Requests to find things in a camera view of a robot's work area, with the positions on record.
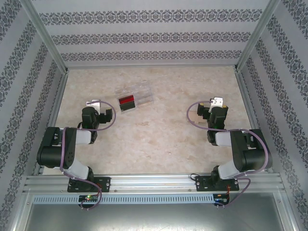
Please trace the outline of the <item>clear plastic organizer box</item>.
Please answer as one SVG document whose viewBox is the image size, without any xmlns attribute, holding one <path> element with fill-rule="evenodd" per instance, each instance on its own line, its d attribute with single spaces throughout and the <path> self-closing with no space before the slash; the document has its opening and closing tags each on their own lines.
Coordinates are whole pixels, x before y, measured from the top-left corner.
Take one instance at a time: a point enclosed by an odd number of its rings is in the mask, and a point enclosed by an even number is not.
<svg viewBox="0 0 308 231">
<path fill-rule="evenodd" d="M 147 81 L 134 84 L 131 86 L 124 87 L 122 89 L 117 89 L 115 91 L 117 101 L 119 98 L 133 95 L 134 96 L 134 102 L 135 102 L 135 108 L 127 110 L 127 111 L 121 111 L 121 113 L 127 113 L 145 106 L 149 106 L 153 103 L 153 94 L 150 87 L 150 84 Z"/>
</svg>

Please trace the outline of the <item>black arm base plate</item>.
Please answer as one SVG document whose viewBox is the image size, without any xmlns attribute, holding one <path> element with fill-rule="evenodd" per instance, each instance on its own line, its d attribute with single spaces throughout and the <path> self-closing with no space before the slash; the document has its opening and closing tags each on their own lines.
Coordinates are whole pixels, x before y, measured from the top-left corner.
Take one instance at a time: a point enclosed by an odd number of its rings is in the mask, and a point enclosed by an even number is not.
<svg viewBox="0 0 308 231">
<path fill-rule="evenodd" d="M 195 185 L 198 192 L 227 191 L 227 187 L 230 188 L 231 192 L 239 191 L 239 185 L 235 179 L 218 179 L 215 181 L 210 176 L 197 176 L 195 178 Z"/>
<path fill-rule="evenodd" d="M 110 186 L 111 186 L 111 178 L 110 177 L 95 177 L 94 184 L 96 184 L 97 186 L 99 186 L 101 188 L 101 191 L 103 193 L 107 193 L 110 190 Z M 68 183 L 68 187 L 67 187 L 67 191 L 69 193 L 97 193 L 98 192 L 98 188 L 92 184 L 89 183 L 85 183 L 83 181 L 79 181 L 79 180 L 69 180 Z"/>
</svg>

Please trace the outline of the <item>small circuit board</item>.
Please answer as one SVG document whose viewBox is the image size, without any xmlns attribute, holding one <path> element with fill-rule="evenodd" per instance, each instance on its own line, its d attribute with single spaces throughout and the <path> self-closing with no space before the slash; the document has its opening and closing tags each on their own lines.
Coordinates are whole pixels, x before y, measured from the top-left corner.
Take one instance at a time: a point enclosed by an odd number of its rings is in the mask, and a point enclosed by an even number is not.
<svg viewBox="0 0 308 231">
<path fill-rule="evenodd" d="M 80 195 L 78 201 L 80 203 L 83 202 L 83 201 L 94 203 L 94 202 L 97 202 L 98 199 L 99 199 L 99 197 L 97 195 L 89 194 L 89 195 Z"/>
<path fill-rule="evenodd" d="M 230 200 L 230 195 L 228 193 L 226 194 L 214 194 L 214 201 L 227 204 Z"/>
</svg>

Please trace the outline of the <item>aluminium table edge rail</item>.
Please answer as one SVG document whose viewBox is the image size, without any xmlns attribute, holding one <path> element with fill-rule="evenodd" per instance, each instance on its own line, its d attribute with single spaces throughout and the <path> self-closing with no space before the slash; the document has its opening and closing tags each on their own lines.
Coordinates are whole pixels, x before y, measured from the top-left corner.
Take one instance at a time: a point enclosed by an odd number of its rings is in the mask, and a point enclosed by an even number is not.
<svg viewBox="0 0 308 231">
<path fill-rule="evenodd" d="M 273 158 L 272 158 L 271 152 L 268 148 L 267 142 L 265 140 L 264 133 L 263 133 L 262 129 L 260 128 L 259 123 L 257 121 L 257 117 L 255 115 L 254 107 L 253 107 L 253 104 L 251 103 L 249 92 L 248 92 L 247 87 L 244 83 L 243 76 L 240 72 L 238 72 L 236 70 L 234 72 L 235 72 L 235 77 L 236 77 L 236 80 L 237 80 L 237 83 L 238 83 L 238 86 L 239 86 L 239 89 L 240 89 L 240 93 L 241 93 L 241 96 L 242 96 L 242 99 L 243 99 L 243 102 L 244 102 L 245 110 L 246 110 L 246 113 L 247 113 L 247 116 L 248 116 L 248 119 L 249 119 L 251 129 L 260 129 L 261 130 L 266 148 L 268 150 L 269 160 L 268 160 L 267 166 L 265 167 L 265 169 L 263 171 L 265 171 L 267 173 L 273 173 L 273 168 L 272 168 Z"/>
<path fill-rule="evenodd" d="M 231 66 L 236 68 L 235 64 L 127 64 L 127 65 L 97 65 L 97 66 L 68 66 L 67 70 L 81 69 L 109 69 L 109 68 L 152 68 L 152 67 L 224 67 Z"/>
<path fill-rule="evenodd" d="M 63 95 L 64 95 L 64 90 L 67 84 L 68 75 L 69 75 L 69 70 L 67 69 L 63 73 L 61 80 L 58 83 L 57 92 L 56 92 L 56 95 L 53 101 L 52 111 L 50 113 L 49 120 L 48 120 L 46 127 L 54 127 L 56 124 L 59 110 L 61 107 L 61 102 L 62 102 Z"/>
</svg>

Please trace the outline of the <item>plain red card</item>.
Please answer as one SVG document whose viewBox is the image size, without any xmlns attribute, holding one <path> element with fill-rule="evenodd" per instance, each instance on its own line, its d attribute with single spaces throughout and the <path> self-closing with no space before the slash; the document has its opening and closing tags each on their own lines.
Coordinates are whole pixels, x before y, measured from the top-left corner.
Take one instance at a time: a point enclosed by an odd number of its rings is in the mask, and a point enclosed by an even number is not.
<svg viewBox="0 0 308 231">
<path fill-rule="evenodd" d="M 133 95 L 125 96 L 125 97 L 119 98 L 118 101 L 119 101 L 119 104 L 125 104 L 125 103 L 128 103 L 128 102 L 133 102 L 134 96 Z"/>
</svg>

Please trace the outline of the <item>wide aluminium mounting rail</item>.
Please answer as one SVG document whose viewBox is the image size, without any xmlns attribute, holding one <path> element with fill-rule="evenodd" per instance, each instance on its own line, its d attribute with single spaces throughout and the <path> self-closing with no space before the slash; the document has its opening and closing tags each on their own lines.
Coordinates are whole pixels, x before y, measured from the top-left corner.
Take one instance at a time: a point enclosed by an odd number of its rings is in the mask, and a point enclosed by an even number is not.
<svg viewBox="0 0 308 231">
<path fill-rule="evenodd" d="M 184 194 L 198 193 L 189 174 L 110 175 L 110 194 Z M 248 176 L 247 193 L 285 191 L 278 173 L 257 173 Z M 63 175 L 38 175 L 26 178 L 23 194 L 67 194 L 69 178 Z"/>
</svg>

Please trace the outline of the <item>grey metal sheet panel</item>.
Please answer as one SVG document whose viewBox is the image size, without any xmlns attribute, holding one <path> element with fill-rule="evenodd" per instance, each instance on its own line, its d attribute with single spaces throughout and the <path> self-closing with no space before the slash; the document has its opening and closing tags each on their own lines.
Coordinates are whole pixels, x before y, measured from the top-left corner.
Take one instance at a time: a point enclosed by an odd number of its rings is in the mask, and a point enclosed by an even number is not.
<svg viewBox="0 0 308 231">
<path fill-rule="evenodd" d="M 293 231 L 274 204 L 262 199 L 226 209 L 210 204 L 32 205 L 21 214 L 16 231 Z"/>
</svg>

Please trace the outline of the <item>black card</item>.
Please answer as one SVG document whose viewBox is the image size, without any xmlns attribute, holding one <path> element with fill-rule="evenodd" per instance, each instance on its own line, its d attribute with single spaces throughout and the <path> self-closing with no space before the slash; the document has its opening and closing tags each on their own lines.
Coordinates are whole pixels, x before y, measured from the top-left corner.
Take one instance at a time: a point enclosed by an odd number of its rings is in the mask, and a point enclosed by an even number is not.
<svg viewBox="0 0 308 231">
<path fill-rule="evenodd" d="M 120 104 L 120 109 L 121 111 L 127 111 L 127 110 L 130 110 L 130 109 L 133 109 L 135 108 L 135 102 L 134 101 L 131 101 L 131 102 L 127 102 L 127 103 L 123 103 L 123 104 Z"/>
</svg>

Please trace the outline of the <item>aluminium frame post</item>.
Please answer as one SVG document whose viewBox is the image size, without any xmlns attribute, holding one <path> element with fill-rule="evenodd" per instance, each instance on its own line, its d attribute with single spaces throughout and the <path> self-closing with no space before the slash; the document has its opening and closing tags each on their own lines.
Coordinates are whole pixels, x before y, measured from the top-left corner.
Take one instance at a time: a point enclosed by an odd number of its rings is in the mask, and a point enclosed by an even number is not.
<svg viewBox="0 0 308 231">
<path fill-rule="evenodd" d="M 273 15 L 279 3 L 280 3 L 280 0 L 269 0 L 237 64 L 234 66 L 236 72 L 239 73 L 239 71 L 242 70 L 243 66 L 246 63 L 246 60 L 249 58 L 249 55 L 251 54 L 259 37 L 261 36 L 264 29 L 266 28 L 268 21 L 270 20 L 271 16 Z"/>
<path fill-rule="evenodd" d="M 48 51 L 50 52 L 53 60 L 56 62 L 59 69 L 66 73 L 68 68 L 64 63 L 63 58 L 61 57 L 55 43 L 53 42 L 51 35 L 49 34 L 48 30 L 46 29 L 39 13 L 35 9 L 32 0 L 20 0 L 20 3 L 24 10 L 26 11 L 27 15 L 29 16 L 31 22 L 35 26 L 39 36 L 41 37 L 42 41 L 46 45 Z"/>
</svg>

